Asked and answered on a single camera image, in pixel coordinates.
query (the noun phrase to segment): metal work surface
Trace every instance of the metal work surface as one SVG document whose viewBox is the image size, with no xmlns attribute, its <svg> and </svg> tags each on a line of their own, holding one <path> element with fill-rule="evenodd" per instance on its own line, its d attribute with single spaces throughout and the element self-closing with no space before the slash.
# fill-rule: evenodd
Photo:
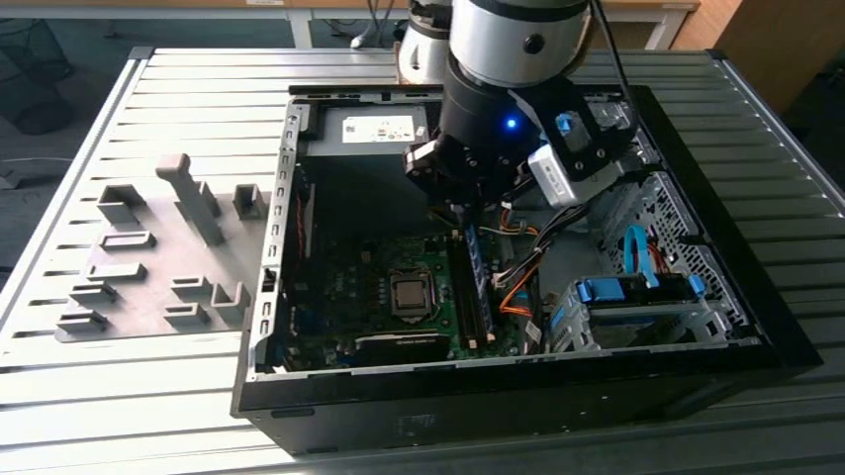
<svg viewBox="0 0 845 475">
<path fill-rule="evenodd" d="M 393 54 L 160 49 L 121 72 L 0 295 L 0 472 L 842 471 L 841 195 L 727 63 L 703 53 L 636 52 L 623 60 L 632 80 L 651 85 L 662 100 L 819 349 L 822 367 L 672 424 L 292 460 L 228 416 L 240 333 L 58 343 L 64 303 L 56 301 L 78 279 L 60 271 L 82 268 L 106 230 L 90 190 L 116 163 L 145 176 L 158 154 L 176 149 L 193 159 L 196 180 L 232 190 L 261 183 L 276 168 L 288 85 L 389 83 Z M 608 56 L 590 56 L 575 78 L 612 82 Z"/>
</svg>

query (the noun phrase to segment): power supply label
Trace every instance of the power supply label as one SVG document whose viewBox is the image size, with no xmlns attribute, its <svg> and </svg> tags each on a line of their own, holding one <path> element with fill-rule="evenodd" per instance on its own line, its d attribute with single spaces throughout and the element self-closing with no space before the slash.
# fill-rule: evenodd
<svg viewBox="0 0 845 475">
<path fill-rule="evenodd" d="M 361 116 L 343 120 L 343 143 L 412 142 L 412 116 Z"/>
</svg>

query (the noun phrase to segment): motherboard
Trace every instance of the motherboard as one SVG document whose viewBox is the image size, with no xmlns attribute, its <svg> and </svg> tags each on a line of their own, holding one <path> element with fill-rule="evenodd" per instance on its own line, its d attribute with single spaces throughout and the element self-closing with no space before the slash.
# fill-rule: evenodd
<svg viewBox="0 0 845 475">
<path fill-rule="evenodd" d="M 463 277 L 459 234 L 331 239 L 299 279 L 285 341 L 293 370 L 461 360 L 517 354 L 519 322 L 496 316 L 476 333 L 467 308 L 473 281 Z M 487 271 L 497 244 L 479 235 Z"/>
</svg>

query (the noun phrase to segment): cpu socket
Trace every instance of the cpu socket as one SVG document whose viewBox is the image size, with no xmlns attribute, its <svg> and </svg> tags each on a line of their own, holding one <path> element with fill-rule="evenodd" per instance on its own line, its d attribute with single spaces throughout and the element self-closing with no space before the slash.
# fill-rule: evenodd
<svg viewBox="0 0 845 475">
<path fill-rule="evenodd" d="M 391 309 L 393 317 L 415 324 L 431 313 L 431 274 L 425 270 L 391 271 Z"/>
</svg>

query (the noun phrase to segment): wooden table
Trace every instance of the wooden table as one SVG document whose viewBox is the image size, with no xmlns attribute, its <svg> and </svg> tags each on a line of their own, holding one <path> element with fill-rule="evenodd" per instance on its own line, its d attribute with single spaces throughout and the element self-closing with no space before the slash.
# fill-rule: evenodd
<svg viewBox="0 0 845 475">
<path fill-rule="evenodd" d="M 646 49 L 667 49 L 699 0 L 604 0 L 611 23 L 654 24 Z M 74 19 L 268 19 L 291 22 L 296 48 L 312 48 L 311 20 L 367 20 L 365 0 L 0 0 L 0 17 Z M 389 19 L 408 18 L 396 0 Z"/>
</svg>

